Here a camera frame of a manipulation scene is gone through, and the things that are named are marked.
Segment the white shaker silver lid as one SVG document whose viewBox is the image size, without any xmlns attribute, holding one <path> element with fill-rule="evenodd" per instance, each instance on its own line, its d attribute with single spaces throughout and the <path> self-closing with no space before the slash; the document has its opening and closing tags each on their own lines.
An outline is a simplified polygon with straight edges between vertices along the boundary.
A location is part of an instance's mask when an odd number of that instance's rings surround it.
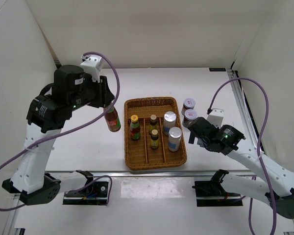
<svg viewBox="0 0 294 235">
<path fill-rule="evenodd" d="M 171 152 L 176 152 L 179 149 L 182 138 L 182 130 L 178 127 L 172 127 L 169 130 L 168 149 Z"/>
<path fill-rule="evenodd" d="M 175 127 L 176 123 L 176 114 L 172 111 L 168 111 L 164 114 L 163 119 L 163 131 L 165 135 L 169 135 L 171 128 Z"/>
</svg>

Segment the dark jar white lid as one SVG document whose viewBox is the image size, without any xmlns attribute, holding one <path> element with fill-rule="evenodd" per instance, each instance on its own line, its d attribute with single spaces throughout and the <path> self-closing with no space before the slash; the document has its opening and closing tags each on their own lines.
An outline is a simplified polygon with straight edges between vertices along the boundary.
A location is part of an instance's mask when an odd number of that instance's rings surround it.
<svg viewBox="0 0 294 235">
<path fill-rule="evenodd" d="M 197 118 L 197 113 L 193 109 L 188 109 L 184 113 L 184 118 L 183 118 L 183 126 L 188 128 L 190 123 L 194 121 Z"/>
<path fill-rule="evenodd" d="M 193 110 L 194 107 L 196 105 L 196 102 L 194 99 L 192 98 L 186 98 L 184 101 L 183 101 L 183 107 L 182 107 L 182 115 L 185 115 L 185 112 L 189 109 Z"/>
</svg>

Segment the red sauce bottle yellow cap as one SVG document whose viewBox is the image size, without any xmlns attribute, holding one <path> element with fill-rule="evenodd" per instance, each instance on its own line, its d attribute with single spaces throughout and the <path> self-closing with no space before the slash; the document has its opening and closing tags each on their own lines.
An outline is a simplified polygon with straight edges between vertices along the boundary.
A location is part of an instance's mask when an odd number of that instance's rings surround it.
<svg viewBox="0 0 294 235">
<path fill-rule="evenodd" d="M 134 141 L 139 140 L 141 137 L 141 128 L 140 128 L 140 123 L 139 123 L 139 119 L 137 115 L 131 116 L 130 135 L 131 135 L 131 139 Z"/>
</svg>

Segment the small yellow bottle beige cap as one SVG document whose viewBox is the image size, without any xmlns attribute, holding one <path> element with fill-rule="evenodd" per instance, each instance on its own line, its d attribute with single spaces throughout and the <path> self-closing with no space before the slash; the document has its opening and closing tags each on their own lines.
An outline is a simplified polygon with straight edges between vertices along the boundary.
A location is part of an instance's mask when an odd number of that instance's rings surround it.
<svg viewBox="0 0 294 235">
<path fill-rule="evenodd" d="M 153 130 L 157 130 L 157 116 L 151 115 L 150 122 L 149 122 L 149 134 L 151 135 Z"/>
</svg>

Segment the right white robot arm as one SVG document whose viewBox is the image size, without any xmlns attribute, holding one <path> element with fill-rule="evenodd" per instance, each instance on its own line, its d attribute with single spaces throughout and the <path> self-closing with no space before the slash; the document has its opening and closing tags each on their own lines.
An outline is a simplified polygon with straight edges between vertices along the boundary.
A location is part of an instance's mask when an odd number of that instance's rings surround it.
<svg viewBox="0 0 294 235">
<path fill-rule="evenodd" d="M 245 195 L 267 204 L 284 218 L 294 219 L 293 172 L 265 154 L 259 157 L 253 144 L 233 126 L 215 127 L 205 118 L 198 117 L 188 129 L 189 143 L 198 139 L 201 147 L 238 161 L 261 178 L 261 181 L 249 180 L 219 169 L 210 180 L 214 195 L 221 196 L 225 192 Z"/>
</svg>

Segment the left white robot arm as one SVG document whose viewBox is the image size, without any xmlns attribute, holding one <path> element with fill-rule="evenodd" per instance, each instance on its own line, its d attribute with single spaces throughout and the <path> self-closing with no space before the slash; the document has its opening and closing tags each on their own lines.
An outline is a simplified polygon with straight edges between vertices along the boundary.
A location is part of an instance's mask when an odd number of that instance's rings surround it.
<svg viewBox="0 0 294 235">
<path fill-rule="evenodd" d="M 2 183 L 9 193 L 18 193 L 26 206 L 51 202 L 62 192 L 91 194 L 95 179 L 88 171 L 76 170 L 64 176 L 46 172 L 55 140 L 73 111 L 83 106 L 106 108 L 115 99 L 99 65 L 63 65 L 54 72 L 30 104 L 22 159 L 14 175 Z"/>
</svg>

